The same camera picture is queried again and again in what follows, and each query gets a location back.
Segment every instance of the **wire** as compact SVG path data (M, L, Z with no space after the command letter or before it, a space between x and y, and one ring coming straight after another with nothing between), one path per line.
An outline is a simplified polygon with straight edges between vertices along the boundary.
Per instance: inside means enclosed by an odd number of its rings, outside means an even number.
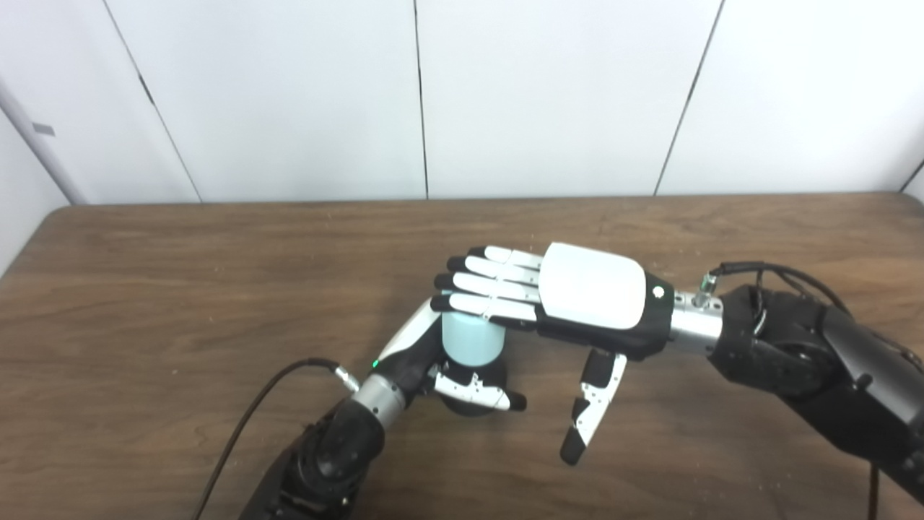
M757 272L757 311L754 313L754 317L760 317L760 314L763 313L763 271Z
M777 275L788 275L795 279L800 279L806 282L811 287L817 289L826 298L831 300L831 303L840 309L842 312L850 316L850 311L847 310L847 306L844 304L844 300L841 300L841 297L837 295L836 292L832 291L830 287L821 283L818 279L811 276L808 273L804 273L798 269L793 269L790 266L781 266L779 264L767 264L766 262L723 262L719 264L718 267L714 268L709 274L714 276L723 276L723 275L736 275L740 273L752 273L757 271L772 271Z
M901 355L902 358L905 359L905 361L908 361L911 365L913 365L918 370L918 372L920 372L921 374L924 374L924 362L922 362L921 358L919 358L917 354L912 352L911 349L907 348L905 345L898 343L895 340L891 340L888 337L883 336L882 334L880 334L879 332L876 332L872 328L869 328L869 327L864 327L864 328L869 334L873 336L873 338L876 338L877 340L882 341L886 345L890 346L892 349L896 350L898 354Z
M776 273L776 276L780 277L780 279L781 279L782 281L786 282L786 284L789 285L789 287L792 287L793 289L795 289L796 291L798 291L799 294L802 294L802 295L806 296L807 298L811 298L812 300L814 300L814 301L816 301L816 302L818 301L818 297L817 297L817 296L815 296L814 294L812 294L811 292L809 292L809 290L806 289L805 286L803 286L801 283L799 283L799 282L797 282L797 281L795 281L795 280L789 278L789 275L787 275L787 274L785 274L785 273Z
M276 383L282 380L282 378L285 376L288 376L290 373L298 370L302 366L323 366L333 373L340 366L340 364L320 357L302 359L301 361L296 361L292 365L289 365L286 368L280 370L278 374L273 376L273 378L263 386L262 390L260 390L260 393L257 394L257 397L253 399L253 402L250 403L250 406L247 407L247 410L240 417L240 420L237 421L237 426L234 428L234 432L231 433L231 437L228 439L228 442L225 445L225 449L222 450L222 455L218 457L218 462L215 463L215 469L212 470L212 476L209 477L209 481L205 483L205 489L202 490L202 495L199 497L199 503L196 505L196 510L192 514L192 520L199 520L199 517L202 516L202 511L205 510L205 504L208 503L209 497L212 495L212 490L215 488L215 482L218 481L218 476L222 474L222 469L225 467L225 463L227 462L228 457L231 455L231 450L234 449L237 438L240 437L240 432L243 431L244 426L250 420L250 416L253 415L253 412L256 411L257 406L260 406L263 398L266 397L266 394L270 393L270 390L276 386Z

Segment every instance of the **black fingertip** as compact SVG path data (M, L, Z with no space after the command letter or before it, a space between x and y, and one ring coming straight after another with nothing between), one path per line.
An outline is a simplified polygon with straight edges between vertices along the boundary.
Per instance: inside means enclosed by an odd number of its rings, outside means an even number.
M455 273L467 273L468 267L465 266L467 256L452 256L446 261L446 268Z
M511 412L522 412L526 410L526 396L522 393L506 390L507 399L510 400Z
M565 442L562 443L562 450L559 455L561 455L565 464L575 465L580 460L580 456L584 454L586 448L587 446L584 445L584 439L580 437L580 433L574 427L571 427L565 435Z
M433 286L436 289L442 289L444 291L452 291L456 288L456 283L453 282L453 275L450 273L443 273L436 275L436 278L433 279Z
M430 299L430 308L438 313L445 313L454 310L452 305L449 304L448 294L445 296L433 296Z
M468 250L468 256L480 256L481 258L487 258L488 246L482 245L481 247L473 247Z

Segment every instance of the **wooden table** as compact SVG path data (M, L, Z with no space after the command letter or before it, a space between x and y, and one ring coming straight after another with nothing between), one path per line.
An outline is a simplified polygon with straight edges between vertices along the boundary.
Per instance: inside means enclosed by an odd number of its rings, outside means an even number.
M0 280L2 516L187 517L277 369L319 355L363 373L448 256L550 241L634 257L688 291L722 260L797 266L924 354L924 208L897 194L69 207ZM467 419L416 401L356 518L865 518L865 463L678 352L630 365L583 461L564 465L587 351L508 338L529 409ZM206 517L237 518L344 394L320 372L284 381ZM881 518L923 514L883 481Z

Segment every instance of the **white wall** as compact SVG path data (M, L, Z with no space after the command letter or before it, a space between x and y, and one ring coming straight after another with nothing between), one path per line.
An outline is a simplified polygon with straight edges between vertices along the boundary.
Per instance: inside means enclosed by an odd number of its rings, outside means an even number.
M924 158L922 3L725 2L689 103L720 0L108 5L0 0L0 105L77 202L897 190Z
M426 0L432 197L654 192L718 0Z
M924 3L729 1L660 194L898 190L924 158Z
M77 201L199 201L102 1L0 0L0 79Z
M109 0L202 199L423 198L413 0Z
M0 276L45 216L63 205L64 195L0 112Z

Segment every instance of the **robotic arm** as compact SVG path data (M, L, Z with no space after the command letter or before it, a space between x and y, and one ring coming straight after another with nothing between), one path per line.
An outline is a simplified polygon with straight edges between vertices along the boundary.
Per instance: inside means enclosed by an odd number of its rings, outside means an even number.
M922 363L859 325L835 294L804 273L755 262L723 264L698 292L688 293L634 260L564 243L553 243L544 256L477 248L447 266L450 272L435 280L443 294L397 331L364 382L331 366L353 394L279 455L241 520L347 518L369 464L383 449L385 430L420 393L524 409L523 396L488 384L470 369L475 365L449 355L444 321L458 313L592 347L561 450L569 464L590 443L626 362L671 346L705 357L732 382L777 395L834 446L870 461L924 504ZM765 290L765 271L798 294ZM742 272L757 273L757 282L713 296L720 277Z
M728 380L777 395L844 452L870 461L924 503L924 371L908 349L858 324L812 277L746 262L711 271L697 293L676 291L623 256L553 243L545 256L477 248L448 262L435 310L594 347L562 458L575 464L625 366L665 346L705 357ZM799 294L768 291L764 271ZM721 276L757 273L715 297ZM800 283L821 290L820 302Z
M385 345L362 384L337 366L334 374L352 395L283 450L240 520L348 518L369 464L382 452L385 430L420 393L433 390L484 408L523 410L526 399L515 392L476 378L461 385L444 374L442 320L425 302Z

